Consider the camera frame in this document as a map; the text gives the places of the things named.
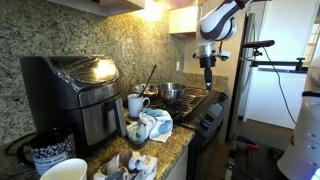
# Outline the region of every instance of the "oven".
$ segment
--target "oven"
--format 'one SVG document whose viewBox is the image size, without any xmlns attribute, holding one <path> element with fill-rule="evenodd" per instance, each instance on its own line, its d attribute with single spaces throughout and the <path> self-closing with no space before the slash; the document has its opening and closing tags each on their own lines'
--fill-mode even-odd
<svg viewBox="0 0 320 180">
<path fill-rule="evenodd" d="M 204 179 L 212 171 L 210 163 L 217 137 L 225 117 L 227 95 L 215 90 L 185 89 L 183 99 L 166 106 L 161 100 L 151 103 L 151 108 L 167 110 L 174 123 L 195 131 L 188 152 L 187 179 Z"/>
</svg>

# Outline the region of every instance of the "plastic wrap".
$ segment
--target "plastic wrap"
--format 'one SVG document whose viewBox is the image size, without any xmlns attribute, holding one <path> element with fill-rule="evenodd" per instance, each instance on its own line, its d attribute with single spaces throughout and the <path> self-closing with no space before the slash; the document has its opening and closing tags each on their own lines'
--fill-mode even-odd
<svg viewBox="0 0 320 180">
<path fill-rule="evenodd" d="M 52 56 L 43 57 L 50 69 L 76 92 L 118 79 L 118 70 L 107 56 Z"/>
</svg>

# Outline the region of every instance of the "granite backsplash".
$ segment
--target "granite backsplash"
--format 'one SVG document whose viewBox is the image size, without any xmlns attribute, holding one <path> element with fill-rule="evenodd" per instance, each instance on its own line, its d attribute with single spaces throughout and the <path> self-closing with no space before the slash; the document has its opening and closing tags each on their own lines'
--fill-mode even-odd
<svg viewBox="0 0 320 180">
<path fill-rule="evenodd" d="M 184 39 L 169 34 L 169 13 L 148 22 L 126 13 L 102 17 L 44 0 L 0 1 L 0 144 L 35 128 L 29 109 L 19 59 L 30 55 L 92 55 L 111 57 L 119 69 L 122 97 L 133 85 L 185 80 Z M 198 80 L 202 75 L 188 75 Z M 214 77 L 214 82 L 226 82 Z"/>
</svg>

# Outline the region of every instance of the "granite countertop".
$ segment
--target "granite countertop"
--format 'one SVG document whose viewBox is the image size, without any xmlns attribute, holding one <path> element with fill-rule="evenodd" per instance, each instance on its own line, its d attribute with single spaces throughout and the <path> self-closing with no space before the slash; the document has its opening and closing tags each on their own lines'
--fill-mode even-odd
<svg viewBox="0 0 320 180">
<path fill-rule="evenodd" d="M 93 179 L 96 170 L 104 163 L 109 162 L 112 157 L 117 155 L 121 150 L 138 151 L 141 155 L 150 155 L 158 158 L 157 173 L 155 179 L 166 179 L 171 170 L 180 159 L 184 150 L 188 147 L 194 136 L 194 131 L 174 126 L 172 136 L 166 143 L 147 140 L 144 144 L 137 146 L 127 140 L 127 138 L 116 137 L 108 144 L 101 147 L 94 154 L 84 158 L 88 163 L 87 178 Z M 4 149 L 9 144 L 0 146 L 0 176 L 7 179 L 16 174 L 23 175 L 10 179 L 39 179 L 36 172 L 27 166 L 21 165 L 16 156 L 8 156 L 4 154 Z"/>
</svg>

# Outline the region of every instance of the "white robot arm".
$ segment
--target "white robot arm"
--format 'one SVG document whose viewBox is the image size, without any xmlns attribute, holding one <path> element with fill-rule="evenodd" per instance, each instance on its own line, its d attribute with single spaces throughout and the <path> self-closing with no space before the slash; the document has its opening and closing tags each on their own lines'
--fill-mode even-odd
<svg viewBox="0 0 320 180">
<path fill-rule="evenodd" d="M 243 9 L 252 0 L 225 0 L 218 8 L 212 10 L 198 21 L 197 51 L 193 58 L 200 60 L 200 67 L 204 69 L 207 90 L 212 89 L 212 72 L 210 67 L 215 66 L 216 56 L 226 60 L 231 55 L 228 52 L 216 54 L 215 41 L 232 38 L 237 32 L 237 24 L 233 20 L 236 12 Z"/>
</svg>

